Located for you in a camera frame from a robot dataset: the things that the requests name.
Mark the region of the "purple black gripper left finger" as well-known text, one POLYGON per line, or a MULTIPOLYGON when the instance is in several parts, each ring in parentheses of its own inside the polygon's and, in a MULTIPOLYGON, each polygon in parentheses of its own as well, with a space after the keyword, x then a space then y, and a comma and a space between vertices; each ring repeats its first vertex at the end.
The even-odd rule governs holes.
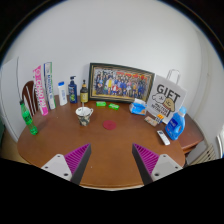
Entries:
POLYGON ((66 155, 56 154, 42 169, 79 185, 91 155, 91 145, 85 144, 66 155))

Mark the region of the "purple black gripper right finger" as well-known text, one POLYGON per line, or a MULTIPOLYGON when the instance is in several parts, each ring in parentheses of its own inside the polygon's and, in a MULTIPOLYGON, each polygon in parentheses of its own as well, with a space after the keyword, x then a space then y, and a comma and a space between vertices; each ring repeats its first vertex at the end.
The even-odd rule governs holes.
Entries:
POLYGON ((182 169, 182 167, 167 154, 158 155, 136 143, 132 145, 132 154, 144 185, 182 169))

